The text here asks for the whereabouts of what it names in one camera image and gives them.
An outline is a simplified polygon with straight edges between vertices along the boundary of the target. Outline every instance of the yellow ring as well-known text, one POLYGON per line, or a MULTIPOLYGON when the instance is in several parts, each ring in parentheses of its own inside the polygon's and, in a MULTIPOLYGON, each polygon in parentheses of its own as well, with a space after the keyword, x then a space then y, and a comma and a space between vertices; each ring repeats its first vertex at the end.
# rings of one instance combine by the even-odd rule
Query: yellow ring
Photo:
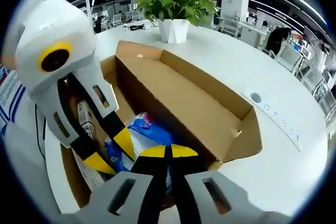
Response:
POLYGON ((37 69, 40 70, 41 72, 47 72, 43 70, 42 68, 42 62, 43 60, 52 52, 57 51, 57 50, 67 50, 69 52, 69 55, 71 55, 71 49, 72 45, 69 42, 66 41, 59 41, 56 42, 55 44, 47 47, 46 49, 43 50, 43 52, 38 56, 37 58, 37 69))

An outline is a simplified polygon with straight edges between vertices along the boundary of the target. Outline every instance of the cardboard box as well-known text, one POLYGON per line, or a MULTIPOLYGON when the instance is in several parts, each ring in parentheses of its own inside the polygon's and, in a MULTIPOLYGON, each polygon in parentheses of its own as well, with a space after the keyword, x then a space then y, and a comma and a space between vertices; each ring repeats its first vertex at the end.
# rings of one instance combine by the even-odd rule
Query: cardboard box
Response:
MULTIPOLYGON (((149 112, 180 145, 198 152, 210 169, 262 149, 258 120, 252 105, 233 90, 178 56, 157 48, 120 41, 115 57, 101 62, 104 78, 112 84, 123 122, 149 112)), ((106 133, 96 125, 101 144, 106 133)), ((63 148, 66 170, 76 169, 72 152, 63 148)), ((71 187, 85 182, 69 175, 71 187)), ((79 205, 89 199, 79 195, 79 205)))

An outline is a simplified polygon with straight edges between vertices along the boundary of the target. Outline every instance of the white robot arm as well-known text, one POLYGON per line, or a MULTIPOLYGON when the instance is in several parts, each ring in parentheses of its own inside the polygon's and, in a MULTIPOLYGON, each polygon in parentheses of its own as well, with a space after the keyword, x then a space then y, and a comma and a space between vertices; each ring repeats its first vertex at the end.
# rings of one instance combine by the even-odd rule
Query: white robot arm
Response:
POLYGON ((47 119, 51 131, 90 167, 115 174, 75 119, 67 83, 81 91, 106 133, 134 160, 128 130, 115 111, 112 86, 103 78, 95 57, 96 37, 87 16, 66 0, 41 2, 24 21, 15 53, 17 74, 29 97, 47 119))

